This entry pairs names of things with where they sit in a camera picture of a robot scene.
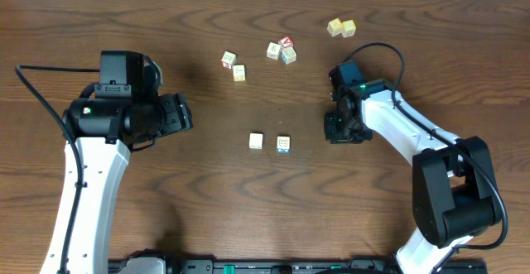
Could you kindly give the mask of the white red block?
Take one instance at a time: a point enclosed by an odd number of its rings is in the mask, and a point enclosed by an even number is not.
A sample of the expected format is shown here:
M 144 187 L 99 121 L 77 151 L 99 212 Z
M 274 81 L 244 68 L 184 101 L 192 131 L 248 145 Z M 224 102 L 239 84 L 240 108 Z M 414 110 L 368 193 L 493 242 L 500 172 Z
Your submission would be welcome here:
M 237 62 L 237 55 L 232 52 L 225 51 L 225 53 L 223 54 L 221 58 L 222 66 L 226 69 L 231 70 L 236 64 L 236 62 Z

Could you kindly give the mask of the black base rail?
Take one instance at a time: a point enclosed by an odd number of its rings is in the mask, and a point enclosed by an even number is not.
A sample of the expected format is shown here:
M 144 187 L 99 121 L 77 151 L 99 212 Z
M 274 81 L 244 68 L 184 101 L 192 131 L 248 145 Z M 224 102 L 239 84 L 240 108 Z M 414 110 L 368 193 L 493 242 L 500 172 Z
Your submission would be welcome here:
M 110 260 L 110 273 L 174 274 L 311 274 L 311 273 L 399 273 L 389 257 L 358 256 L 351 260 L 216 260 L 205 257 L 179 259 L 163 252 L 144 250 L 126 259 Z

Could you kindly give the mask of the blue block in cluster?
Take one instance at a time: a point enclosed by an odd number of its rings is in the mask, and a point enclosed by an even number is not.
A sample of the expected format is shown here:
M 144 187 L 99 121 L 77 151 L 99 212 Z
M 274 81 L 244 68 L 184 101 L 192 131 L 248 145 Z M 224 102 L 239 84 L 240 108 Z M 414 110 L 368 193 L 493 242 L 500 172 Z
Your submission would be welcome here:
M 281 58 L 285 65 L 289 65 L 296 61 L 297 54 L 293 46 L 283 48 L 281 51 Z

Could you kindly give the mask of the red A block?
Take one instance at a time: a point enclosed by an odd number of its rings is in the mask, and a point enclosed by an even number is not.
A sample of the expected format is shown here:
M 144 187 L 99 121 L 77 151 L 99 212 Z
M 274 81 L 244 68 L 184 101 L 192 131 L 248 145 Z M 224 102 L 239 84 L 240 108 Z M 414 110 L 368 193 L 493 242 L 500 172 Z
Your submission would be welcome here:
M 282 47 L 282 48 L 289 48 L 289 47 L 292 47 L 294 46 L 294 41 L 291 37 L 289 36 L 284 36 L 282 38 L 280 38 L 278 40 L 278 44 Z

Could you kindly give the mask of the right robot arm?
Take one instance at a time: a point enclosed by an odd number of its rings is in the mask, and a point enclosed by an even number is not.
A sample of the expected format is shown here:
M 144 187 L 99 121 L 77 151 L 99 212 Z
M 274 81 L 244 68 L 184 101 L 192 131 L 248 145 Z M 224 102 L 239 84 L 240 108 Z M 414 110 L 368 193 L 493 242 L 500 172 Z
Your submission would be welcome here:
M 326 140 L 360 144 L 378 133 L 412 167 L 417 227 L 388 270 L 480 272 L 478 266 L 446 262 L 473 237 L 507 218 L 486 143 L 439 128 L 393 92 L 387 80 L 366 81 L 354 62 L 337 65 L 329 77 L 336 110 L 324 116 Z

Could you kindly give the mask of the yellow block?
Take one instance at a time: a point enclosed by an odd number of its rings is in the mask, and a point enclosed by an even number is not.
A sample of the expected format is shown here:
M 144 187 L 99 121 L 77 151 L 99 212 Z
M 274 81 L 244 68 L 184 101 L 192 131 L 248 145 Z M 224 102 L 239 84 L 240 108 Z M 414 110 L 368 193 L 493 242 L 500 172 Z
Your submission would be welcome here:
M 344 38 L 353 36 L 357 30 L 354 20 L 344 21 L 342 22 L 342 26 L 343 31 L 341 32 L 341 35 Z
M 335 18 L 328 22 L 327 31 L 331 36 L 337 36 L 344 30 L 342 21 L 339 18 Z
M 234 65 L 232 71 L 234 82 L 242 82 L 246 80 L 246 70 L 244 65 Z

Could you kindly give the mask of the yellow block near centre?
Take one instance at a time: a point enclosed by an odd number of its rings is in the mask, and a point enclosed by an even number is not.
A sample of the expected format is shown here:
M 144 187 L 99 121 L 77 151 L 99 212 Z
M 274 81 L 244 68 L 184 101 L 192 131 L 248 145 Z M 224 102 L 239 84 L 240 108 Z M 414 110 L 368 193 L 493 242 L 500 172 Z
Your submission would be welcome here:
M 246 80 L 246 70 L 244 65 L 234 65 L 232 71 L 234 82 L 242 82 Z

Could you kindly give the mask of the plain white block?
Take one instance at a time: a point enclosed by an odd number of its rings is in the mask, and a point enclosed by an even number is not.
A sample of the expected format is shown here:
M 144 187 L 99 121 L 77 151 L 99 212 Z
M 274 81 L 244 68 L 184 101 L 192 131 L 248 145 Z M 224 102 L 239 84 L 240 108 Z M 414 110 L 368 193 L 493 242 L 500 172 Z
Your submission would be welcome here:
M 250 149 L 262 149 L 263 148 L 263 134 L 251 132 L 249 135 L 248 146 Z

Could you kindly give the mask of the white block in cluster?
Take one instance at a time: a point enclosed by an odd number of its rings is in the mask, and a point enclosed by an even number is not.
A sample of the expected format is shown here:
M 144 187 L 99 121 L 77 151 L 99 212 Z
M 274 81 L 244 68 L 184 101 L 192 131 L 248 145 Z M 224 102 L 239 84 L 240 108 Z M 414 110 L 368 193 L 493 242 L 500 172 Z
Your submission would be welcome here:
M 277 43 L 270 42 L 267 48 L 266 56 L 267 58 L 278 60 L 280 54 L 281 54 L 281 46 Z

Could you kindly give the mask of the blue X block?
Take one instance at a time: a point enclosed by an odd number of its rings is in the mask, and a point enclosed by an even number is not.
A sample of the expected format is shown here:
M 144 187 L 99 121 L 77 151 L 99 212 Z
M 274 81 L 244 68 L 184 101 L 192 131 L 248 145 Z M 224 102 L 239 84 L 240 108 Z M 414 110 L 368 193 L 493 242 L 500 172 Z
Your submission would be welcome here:
M 291 138 L 289 136 L 277 137 L 277 152 L 287 153 L 291 150 Z

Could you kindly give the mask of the yellow block far left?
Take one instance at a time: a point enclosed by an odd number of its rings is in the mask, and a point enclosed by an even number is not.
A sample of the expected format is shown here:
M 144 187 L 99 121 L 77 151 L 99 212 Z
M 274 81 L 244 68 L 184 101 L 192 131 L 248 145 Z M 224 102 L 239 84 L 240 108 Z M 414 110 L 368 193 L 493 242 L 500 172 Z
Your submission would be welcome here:
M 327 31 L 331 36 L 337 36 L 344 30 L 342 21 L 339 18 L 335 18 L 328 22 Z

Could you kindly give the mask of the yellow block far right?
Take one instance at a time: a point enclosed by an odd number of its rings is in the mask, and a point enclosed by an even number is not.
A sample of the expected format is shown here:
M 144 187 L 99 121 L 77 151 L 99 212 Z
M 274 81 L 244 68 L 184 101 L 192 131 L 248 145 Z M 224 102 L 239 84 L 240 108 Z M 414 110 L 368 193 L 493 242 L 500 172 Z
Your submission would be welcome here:
M 357 30 L 354 20 L 344 21 L 342 22 L 342 26 L 343 31 L 341 32 L 341 35 L 344 38 L 353 36 Z

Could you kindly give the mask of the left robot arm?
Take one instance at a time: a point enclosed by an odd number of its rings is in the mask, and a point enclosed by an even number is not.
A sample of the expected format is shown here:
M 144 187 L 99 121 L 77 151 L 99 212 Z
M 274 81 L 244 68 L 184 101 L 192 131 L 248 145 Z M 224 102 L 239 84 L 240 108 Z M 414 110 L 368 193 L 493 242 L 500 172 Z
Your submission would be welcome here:
M 99 81 L 63 114 L 65 182 L 43 273 L 105 273 L 118 189 L 130 156 L 193 127 L 183 94 L 158 93 L 147 55 L 104 50 Z

